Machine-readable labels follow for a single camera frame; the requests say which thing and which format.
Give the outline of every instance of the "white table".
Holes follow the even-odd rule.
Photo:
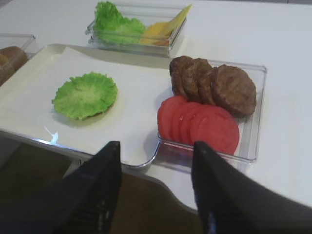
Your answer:
[[[97,0],[14,0],[0,8],[0,32],[34,34],[51,43],[86,46]],[[194,1],[178,56],[268,68],[258,162],[247,175],[312,206],[312,6]],[[162,182],[195,209],[188,174],[152,165],[135,173]]]

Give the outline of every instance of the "tomato slice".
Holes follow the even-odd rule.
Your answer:
[[[186,103],[186,99],[182,96],[170,97],[162,102],[157,113],[157,123],[159,134],[163,139],[172,140],[171,136],[172,115],[175,112],[175,110],[184,103]]]
[[[205,108],[205,105],[197,105],[194,106],[188,113],[184,115],[184,118],[180,125],[180,141],[184,144],[192,145],[191,135],[190,135],[190,128],[192,121],[197,114],[197,112],[201,111]]]
[[[172,140],[176,142],[182,142],[180,136],[180,127],[184,119],[184,116],[187,115],[193,108],[200,106],[197,102],[187,102],[181,105],[175,110],[172,115]]]
[[[199,111],[190,128],[192,143],[205,141],[214,150],[234,154],[239,142],[238,124],[220,107],[209,106]]]

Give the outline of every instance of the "green lettuce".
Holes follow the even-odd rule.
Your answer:
[[[138,43],[146,30],[138,19],[129,19],[109,2],[99,2],[95,10],[94,32],[102,42]]]
[[[81,77],[70,77],[52,100],[57,113],[83,120],[102,113],[115,102],[118,89],[112,78],[91,72]]]

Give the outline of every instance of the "clear plastic container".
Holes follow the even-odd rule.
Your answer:
[[[11,51],[9,58],[1,53],[2,49],[12,46],[18,47],[20,50]],[[38,50],[33,35],[0,33],[0,86],[31,59]]]
[[[135,4],[114,2],[117,9],[123,16],[130,19],[139,19],[146,27],[157,23],[167,22],[172,20],[185,6],[176,5],[156,5],[156,4]],[[89,44],[97,49],[117,50],[134,54],[147,54],[162,57],[174,57],[183,41],[183,27],[187,19],[175,29],[169,36],[142,36],[139,34],[120,34],[105,31],[95,31],[93,29],[95,21],[93,21],[85,31],[85,34],[90,35]],[[116,43],[113,41],[100,40],[97,35],[101,34],[107,38],[114,36],[118,41],[131,39],[135,43]]]
[[[256,65],[247,65],[247,64],[238,64],[238,63],[229,63],[229,62],[221,62],[221,61],[212,61],[209,60],[209,64],[212,67],[218,67],[220,65],[226,64],[229,66],[236,66],[243,69],[249,77],[253,80],[256,86],[256,98],[257,105],[255,111],[252,115],[246,118],[236,119],[240,139],[238,143],[238,147],[233,155],[225,154],[218,152],[224,159],[226,159],[231,165],[244,172],[251,163],[256,162],[258,156],[258,147],[259,147],[259,134],[260,134],[260,123],[261,123],[261,115],[262,115],[262,103],[264,97],[264,87],[267,69],[264,66],[256,66]],[[171,155],[172,157],[179,158],[179,162],[188,161],[188,158],[192,158],[193,154],[193,146],[181,144],[178,142],[173,142],[170,140],[163,139],[158,134],[158,139],[160,141],[160,146],[158,148],[157,154],[166,154]],[[183,163],[184,167],[190,170],[190,162]],[[181,165],[174,164],[173,167],[180,167]]]

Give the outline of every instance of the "plastic tray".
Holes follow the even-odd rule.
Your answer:
[[[123,14],[123,16],[128,18],[137,18],[145,26],[152,25],[156,22],[170,21],[173,19],[185,6],[176,5],[160,5],[160,4],[135,4],[135,3],[122,3],[114,2],[117,9]],[[147,55],[157,55],[162,57],[173,57],[182,43],[183,35],[182,29],[186,23],[187,19],[175,29],[170,36],[159,37],[159,36],[149,36],[143,37],[136,34],[120,34],[104,31],[95,31],[93,29],[94,21],[87,27],[85,34],[90,35],[89,44],[97,49],[106,50],[118,50],[134,54],[147,54]],[[101,41],[97,37],[97,34],[114,36],[122,40],[125,38],[132,38],[136,40],[145,39],[151,42],[151,44],[145,44],[141,41],[138,43],[113,43],[110,41]]]
[[[223,158],[227,159],[231,164],[237,167],[237,163],[251,164],[256,162],[258,156],[258,145],[259,145],[259,134],[260,134],[260,123],[261,123],[261,115],[262,115],[262,102],[264,97],[264,87],[266,80],[267,69],[264,66],[256,66],[256,65],[248,65],[248,64],[238,64],[238,63],[230,63],[230,62],[221,62],[221,61],[212,61],[209,60],[209,63],[213,67],[218,67],[222,64],[226,64],[229,66],[236,66],[243,69],[249,77],[253,80],[256,86],[256,98],[257,105],[255,108],[255,112],[246,117],[236,119],[239,132],[240,139],[238,143],[238,147],[234,155],[228,155],[224,153],[218,152]],[[179,154],[186,155],[186,158],[190,158],[193,153],[193,146],[181,144],[173,141],[169,141],[161,138],[158,134],[158,139],[160,141],[160,145],[166,145],[167,147],[163,147],[163,151],[167,150],[167,154]]]
[[[17,46],[21,50],[23,50],[28,59],[31,59],[39,50],[38,45],[36,43],[36,39],[33,35],[29,34],[3,34],[0,33],[0,49],[9,47],[9,46]],[[7,73],[9,69],[12,69],[12,63],[14,60],[18,59],[19,55],[15,55],[13,58],[10,58],[9,62],[1,66],[2,72]],[[4,75],[0,77],[0,86],[6,82],[12,75],[9,77]]]

